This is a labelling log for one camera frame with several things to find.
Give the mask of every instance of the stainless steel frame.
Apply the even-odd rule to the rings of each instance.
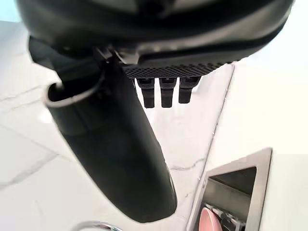
[[[209,177],[228,172],[234,172],[241,169],[246,169],[249,167],[256,167],[257,174],[255,178],[254,189],[251,196],[251,202],[250,202],[245,230],[246,231],[259,230],[266,187],[268,182],[269,170],[270,170],[269,167],[270,167],[271,156],[272,156],[272,149],[266,148],[257,153],[248,155],[244,158],[222,165],[208,172],[204,171],[195,193],[195,199],[192,204],[193,206],[191,214],[188,218],[185,230],[193,231],[195,227],[202,198],[204,196],[205,188]]]

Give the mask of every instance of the white marble surface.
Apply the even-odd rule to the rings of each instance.
[[[12,231],[68,231],[85,220],[125,231],[183,230],[222,108],[232,66],[203,78],[190,104],[156,107],[146,114],[174,180],[178,209],[151,224],[125,217],[98,190],[62,139],[40,97],[59,81],[31,63],[23,28],[0,45],[0,227]]]

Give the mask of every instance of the white wall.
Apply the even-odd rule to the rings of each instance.
[[[0,0],[0,21],[20,22],[14,0]]]

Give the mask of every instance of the black plastic housing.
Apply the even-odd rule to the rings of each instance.
[[[78,95],[53,84],[45,104],[88,174],[124,214],[145,223],[175,212],[161,147],[121,68],[110,63],[99,83]]]

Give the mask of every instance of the ventilation grille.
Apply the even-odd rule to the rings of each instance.
[[[182,78],[204,76],[216,70],[222,63],[172,65],[165,67],[124,67],[129,78]]]

